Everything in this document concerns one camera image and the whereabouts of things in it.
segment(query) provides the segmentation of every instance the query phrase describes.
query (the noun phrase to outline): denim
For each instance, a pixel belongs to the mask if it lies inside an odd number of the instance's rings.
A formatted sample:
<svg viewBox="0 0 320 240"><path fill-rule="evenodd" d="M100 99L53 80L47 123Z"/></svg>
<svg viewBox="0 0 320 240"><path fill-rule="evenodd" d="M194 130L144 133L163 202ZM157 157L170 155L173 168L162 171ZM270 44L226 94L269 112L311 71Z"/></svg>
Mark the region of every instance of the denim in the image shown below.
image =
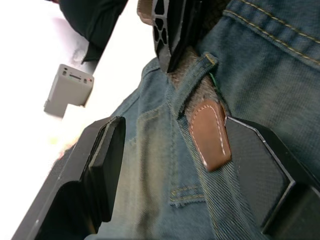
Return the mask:
<svg viewBox="0 0 320 240"><path fill-rule="evenodd" d="M184 109L212 74L233 117L272 129L320 178L320 3L232 0L175 88L153 59L115 111L126 140L112 220L87 239L267 239L232 161L207 172ZM210 64L210 54L216 62Z"/></svg>

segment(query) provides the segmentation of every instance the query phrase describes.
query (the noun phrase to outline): belt loop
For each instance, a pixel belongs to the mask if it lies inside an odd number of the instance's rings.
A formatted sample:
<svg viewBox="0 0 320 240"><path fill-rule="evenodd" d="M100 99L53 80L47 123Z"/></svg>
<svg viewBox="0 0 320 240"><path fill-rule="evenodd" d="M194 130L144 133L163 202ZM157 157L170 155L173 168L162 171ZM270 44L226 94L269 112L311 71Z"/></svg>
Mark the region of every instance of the belt loop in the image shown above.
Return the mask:
<svg viewBox="0 0 320 240"><path fill-rule="evenodd" d="M185 103L195 87L202 78L217 65L217 63L218 60L216 57L209 52L204 52L189 67L172 101L173 115L176 118L184 112Z"/></svg>

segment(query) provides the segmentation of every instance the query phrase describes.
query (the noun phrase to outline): white surface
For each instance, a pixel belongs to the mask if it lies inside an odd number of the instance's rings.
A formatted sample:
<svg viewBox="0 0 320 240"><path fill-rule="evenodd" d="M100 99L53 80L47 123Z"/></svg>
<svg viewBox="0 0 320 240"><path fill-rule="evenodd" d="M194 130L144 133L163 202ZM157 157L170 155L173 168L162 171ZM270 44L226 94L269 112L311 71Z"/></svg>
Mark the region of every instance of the white surface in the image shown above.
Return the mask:
<svg viewBox="0 0 320 240"><path fill-rule="evenodd" d="M155 56L152 28L140 22L137 2L129 0L94 73L86 107L94 118L116 109ZM45 114L43 104L58 65L79 65L85 41L50 2L6 1L0 11L0 239L9 240L56 157L48 137L59 131L61 120Z"/></svg>

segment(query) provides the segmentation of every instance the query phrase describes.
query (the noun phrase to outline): person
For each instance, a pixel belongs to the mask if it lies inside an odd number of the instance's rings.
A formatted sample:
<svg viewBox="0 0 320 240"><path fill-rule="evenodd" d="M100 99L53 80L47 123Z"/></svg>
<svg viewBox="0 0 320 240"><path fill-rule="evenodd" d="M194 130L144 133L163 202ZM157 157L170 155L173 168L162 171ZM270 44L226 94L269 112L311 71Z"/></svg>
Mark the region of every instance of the person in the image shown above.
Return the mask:
<svg viewBox="0 0 320 240"><path fill-rule="evenodd" d="M127 125L114 210L87 240L269 239L245 204L234 162L207 171L189 130L191 102L215 92L231 116L273 130L320 179L318 1L217 5L216 24L196 45L199 57L187 62L186 74L168 77L151 60L114 112Z"/></svg>
<svg viewBox="0 0 320 240"><path fill-rule="evenodd" d="M127 0L47 0L59 7L71 27L89 41L83 62L98 61Z"/></svg>

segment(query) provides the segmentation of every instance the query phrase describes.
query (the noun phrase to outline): jeans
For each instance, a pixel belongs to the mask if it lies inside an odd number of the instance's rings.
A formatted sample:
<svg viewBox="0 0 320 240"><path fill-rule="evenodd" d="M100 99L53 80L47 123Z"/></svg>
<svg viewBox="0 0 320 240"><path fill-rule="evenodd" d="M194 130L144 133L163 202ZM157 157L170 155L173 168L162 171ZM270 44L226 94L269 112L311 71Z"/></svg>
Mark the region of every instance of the jeans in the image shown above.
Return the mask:
<svg viewBox="0 0 320 240"><path fill-rule="evenodd" d="M190 66L214 76L233 117L272 129L318 179L319 7L317 0L232 0L196 47L218 63ZM179 88L200 75L187 74ZM126 118L127 132L112 220L88 239L267 239L233 162L204 169L186 116L175 114L176 100L190 94L174 88L157 59L144 68L113 114Z"/></svg>

